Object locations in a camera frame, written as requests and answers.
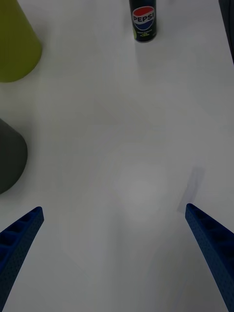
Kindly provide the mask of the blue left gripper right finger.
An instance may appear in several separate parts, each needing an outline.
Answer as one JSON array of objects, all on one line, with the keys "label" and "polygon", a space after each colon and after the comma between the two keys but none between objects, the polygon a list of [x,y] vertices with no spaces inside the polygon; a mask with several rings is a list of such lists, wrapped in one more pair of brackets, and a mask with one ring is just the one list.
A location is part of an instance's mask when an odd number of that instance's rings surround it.
[{"label": "blue left gripper right finger", "polygon": [[228,311],[234,311],[234,234],[191,203],[186,205],[185,219]]}]

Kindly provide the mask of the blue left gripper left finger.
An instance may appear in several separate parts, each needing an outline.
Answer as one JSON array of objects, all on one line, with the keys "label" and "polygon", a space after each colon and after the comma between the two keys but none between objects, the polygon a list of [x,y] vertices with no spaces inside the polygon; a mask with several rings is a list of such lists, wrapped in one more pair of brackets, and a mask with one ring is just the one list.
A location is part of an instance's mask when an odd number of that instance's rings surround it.
[{"label": "blue left gripper left finger", "polygon": [[43,222],[42,207],[36,207],[0,233],[0,310]]}]

